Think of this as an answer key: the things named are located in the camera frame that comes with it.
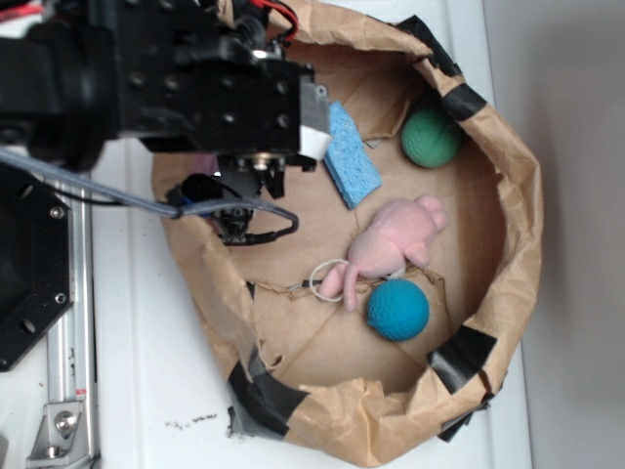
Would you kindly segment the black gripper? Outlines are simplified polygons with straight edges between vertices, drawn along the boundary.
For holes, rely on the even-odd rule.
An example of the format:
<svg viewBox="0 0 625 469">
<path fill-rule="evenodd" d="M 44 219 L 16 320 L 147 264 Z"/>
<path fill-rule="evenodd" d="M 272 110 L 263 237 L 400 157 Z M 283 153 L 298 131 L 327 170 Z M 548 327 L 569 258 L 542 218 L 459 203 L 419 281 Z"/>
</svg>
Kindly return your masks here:
<svg viewBox="0 0 625 469">
<path fill-rule="evenodd" d="M 313 171 L 332 141 L 327 88 L 284 57 L 297 33 L 279 1 L 117 1 L 118 126 L 152 152 L 213 152 L 284 194 L 287 165 Z"/>
</svg>

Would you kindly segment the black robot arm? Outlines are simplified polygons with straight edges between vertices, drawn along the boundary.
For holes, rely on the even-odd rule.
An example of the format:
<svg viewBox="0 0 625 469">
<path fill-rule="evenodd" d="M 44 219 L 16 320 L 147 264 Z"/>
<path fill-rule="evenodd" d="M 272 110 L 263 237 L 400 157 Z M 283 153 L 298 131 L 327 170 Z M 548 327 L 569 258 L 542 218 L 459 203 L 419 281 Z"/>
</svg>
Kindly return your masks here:
<svg viewBox="0 0 625 469">
<path fill-rule="evenodd" d="M 73 171 L 105 143 L 213 153 L 283 194 L 331 142 L 313 68 L 285 56 L 299 29 L 279 1 L 46 1 L 44 20 L 1 42 L 1 140 Z"/>
</svg>

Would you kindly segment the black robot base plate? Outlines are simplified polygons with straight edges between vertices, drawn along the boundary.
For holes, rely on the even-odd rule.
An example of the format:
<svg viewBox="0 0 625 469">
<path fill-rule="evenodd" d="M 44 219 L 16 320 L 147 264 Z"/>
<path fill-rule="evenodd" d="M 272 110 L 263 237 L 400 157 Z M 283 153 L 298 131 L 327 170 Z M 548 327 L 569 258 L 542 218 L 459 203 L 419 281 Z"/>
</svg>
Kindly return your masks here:
<svg viewBox="0 0 625 469">
<path fill-rule="evenodd" d="M 72 304 L 71 209 L 30 173 L 1 166 L 1 370 Z"/>
</svg>

